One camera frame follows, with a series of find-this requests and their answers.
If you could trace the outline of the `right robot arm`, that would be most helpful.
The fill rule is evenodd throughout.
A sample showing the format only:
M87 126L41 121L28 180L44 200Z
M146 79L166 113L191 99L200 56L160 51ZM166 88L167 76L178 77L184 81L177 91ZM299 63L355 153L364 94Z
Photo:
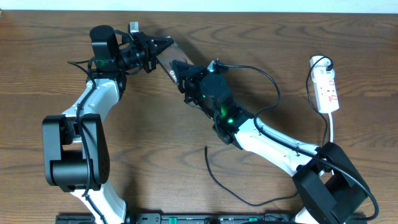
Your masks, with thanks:
M368 185L337 144L322 146L298 141L263 123L237 104L224 73L228 65L214 61L210 67L179 60L171 62L178 90L186 104L197 105L213 120L213 130L225 144L253 152L292 177L304 204L298 223L366 222L377 217L355 215L367 199Z

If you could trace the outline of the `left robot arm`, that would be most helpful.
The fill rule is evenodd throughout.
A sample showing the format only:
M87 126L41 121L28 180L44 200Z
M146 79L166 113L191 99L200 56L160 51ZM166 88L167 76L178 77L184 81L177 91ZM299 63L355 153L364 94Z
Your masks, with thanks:
M42 121L44 169L49 185L80 199L88 215L58 215L56 223L135 223L127 203L109 181L110 158L103 121L126 89L127 76L155 70L157 56L174 40L101 25L90 30L94 56L71 62L87 76L85 90L59 115Z

